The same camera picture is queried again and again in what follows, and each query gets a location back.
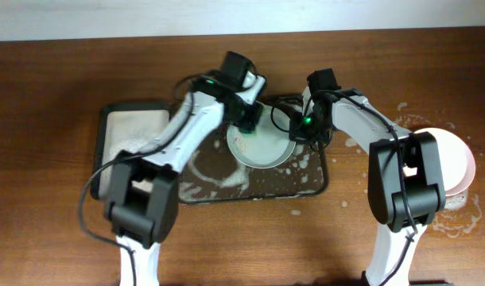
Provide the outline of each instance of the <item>soap suds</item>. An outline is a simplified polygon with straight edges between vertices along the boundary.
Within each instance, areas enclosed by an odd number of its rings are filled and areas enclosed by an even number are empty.
[[[186,191],[191,187],[193,183],[187,183],[187,182],[180,182],[179,183],[179,192],[181,193],[182,191]]]
[[[400,104],[398,104],[398,111],[402,111],[402,108],[406,106],[407,106],[407,102],[400,102]]]
[[[409,126],[418,126],[418,125],[429,125],[434,126],[432,122],[420,115],[417,114],[406,114],[396,118],[394,123],[399,124],[402,127],[408,128]]]
[[[468,190],[462,191],[458,195],[446,197],[446,205],[444,207],[447,211],[457,211],[465,207],[468,199]]]
[[[222,180],[213,179],[202,174],[195,166],[195,160],[199,153],[200,152],[197,151],[192,154],[192,157],[188,162],[188,166],[191,169],[192,173],[202,181],[212,183],[216,187],[221,187],[221,188],[235,187],[235,186],[241,185],[239,189],[241,190],[241,193],[250,186],[250,169],[247,168],[246,165],[239,162],[238,160],[237,160],[237,169],[235,169],[234,172],[232,172],[228,177],[223,178]]]
[[[293,150],[293,154],[295,156],[298,156],[303,152],[304,149],[305,149],[304,145],[298,144],[298,145],[296,145],[296,148]]]
[[[347,140],[345,140],[345,146],[354,147],[354,146],[357,146],[357,142],[354,139],[352,139],[352,137],[349,137]]]
[[[464,191],[464,193],[459,194],[458,196],[459,199],[464,196],[464,199],[466,200],[468,197],[468,191]],[[459,208],[453,210],[448,209],[447,211],[440,213],[440,215],[437,214],[432,223],[433,230],[446,234],[448,238],[458,238],[460,235],[470,234],[476,227],[477,222],[483,217],[483,212],[479,206],[478,195],[474,194],[474,197],[471,198],[471,200],[472,206],[470,207],[472,207],[472,209],[466,210],[464,208],[461,210],[461,203],[457,202],[455,205]]]
[[[315,190],[306,190],[306,191],[298,191],[297,194],[299,195],[307,195],[307,194],[314,194],[316,193]]]
[[[289,196],[286,196],[286,197],[276,197],[275,199],[293,199],[293,198],[298,198],[300,196],[301,195],[289,195]]]
[[[194,187],[191,190],[179,191],[179,198],[186,201],[186,202],[190,202],[190,201],[195,200],[193,198],[193,195],[198,194],[200,191],[202,191],[202,187]]]
[[[305,154],[303,156],[303,160],[299,161],[299,167],[301,167],[301,168],[308,167],[308,161],[309,161],[309,154]]]

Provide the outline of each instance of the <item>plate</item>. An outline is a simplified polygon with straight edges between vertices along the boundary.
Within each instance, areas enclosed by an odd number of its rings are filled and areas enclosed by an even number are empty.
[[[263,106],[262,116],[253,133],[241,133],[235,126],[227,131],[228,148],[241,163],[252,168],[272,168],[285,162],[293,152],[296,142],[289,134],[274,126],[271,106]],[[289,128],[289,117],[278,108],[274,109],[274,121],[283,129]]]

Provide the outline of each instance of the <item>wood grain surface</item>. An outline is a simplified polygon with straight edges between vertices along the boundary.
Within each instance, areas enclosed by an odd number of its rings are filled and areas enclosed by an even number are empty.
[[[301,92],[309,73],[332,67],[340,85],[363,91],[388,118],[410,129],[451,128],[464,139],[477,163],[467,204],[437,215],[410,279],[485,285],[485,27],[0,42],[0,285],[118,283],[118,250],[82,234],[75,213],[99,111],[113,102],[171,102],[178,79],[217,68],[227,50],[257,64],[267,95]],[[337,133],[326,151],[332,181],[318,197],[180,207],[161,247],[160,281],[360,277],[377,222],[364,193],[367,156],[346,139]],[[89,200],[86,216],[111,236],[100,203]]]

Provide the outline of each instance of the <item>robotic arm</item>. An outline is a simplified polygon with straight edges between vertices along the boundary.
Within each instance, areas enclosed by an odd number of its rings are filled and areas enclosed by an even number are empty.
[[[435,138],[429,133],[414,134],[396,126],[374,107],[361,91],[342,90],[336,83],[332,69],[315,71],[308,77],[305,100],[313,105],[307,110],[308,125],[295,122],[290,139],[319,140],[326,129],[341,130],[361,146],[370,156],[368,171],[368,199],[373,215],[378,220],[374,256],[366,272],[364,285],[409,285],[408,274],[419,237],[433,220],[435,213],[445,205],[445,192],[440,170],[440,158]],[[369,110],[380,115],[373,115]],[[415,176],[404,179],[408,190],[408,204],[417,227],[414,232],[406,219],[405,203],[400,188],[400,168],[396,142],[390,133],[396,133],[405,164],[417,168]]]
[[[266,79],[252,73],[251,65],[243,56],[229,52],[216,80],[201,76],[192,82],[190,92],[167,130],[141,152],[154,150],[169,141],[164,149],[114,166],[105,216],[111,221],[118,242],[134,250],[138,284],[159,285],[160,244],[175,222],[177,180],[191,154],[222,121],[248,132],[256,126],[262,110],[255,100],[262,93]],[[311,74],[303,96],[312,103],[305,112],[308,121],[302,113],[291,116],[290,140],[328,143],[326,133],[342,130],[370,156],[368,199],[379,225],[374,256],[363,273],[363,283],[408,285],[417,240],[445,204],[435,139],[429,133],[414,134],[396,126],[376,111],[361,91],[341,89],[331,69]],[[367,110],[373,110],[380,118]],[[398,135],[399,152],[405,158],[403,163],[417,168],[415,176],[403,180],[409,193],[408,207],[418,230],[413,242],[406,238],[413,227],[407,220],[406,198],[400,192],[397,142],[389,126]],[[130,257],[121,250],[121,258],[121,285],[132,285]]]

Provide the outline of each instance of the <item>white wall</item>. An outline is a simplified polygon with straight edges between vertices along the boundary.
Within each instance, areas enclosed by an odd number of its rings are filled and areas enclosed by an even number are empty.
[[[485,0],[0,0],[0,41],[485,25]]]

